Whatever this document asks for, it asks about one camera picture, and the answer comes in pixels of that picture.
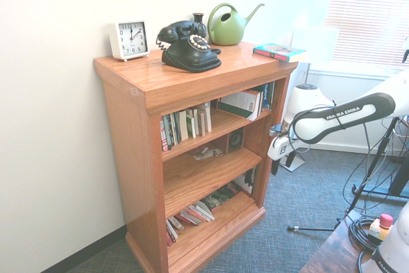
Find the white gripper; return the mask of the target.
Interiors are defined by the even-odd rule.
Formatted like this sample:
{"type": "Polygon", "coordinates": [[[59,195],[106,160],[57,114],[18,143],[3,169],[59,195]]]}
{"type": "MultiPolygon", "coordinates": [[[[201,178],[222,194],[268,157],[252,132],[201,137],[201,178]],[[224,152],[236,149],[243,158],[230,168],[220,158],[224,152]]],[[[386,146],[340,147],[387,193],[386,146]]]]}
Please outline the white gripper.
{"type": "Polygon", "coordinates": [[[288,134],[277,134],[272,137],[267,155],[273,160],[271,165],[271,174],[274,176],[278,172],[279,159],[287,155],[286,167],[290,168],[296,156],[290,143],[295,142],[296,139],[291,138],[288,134]]]}

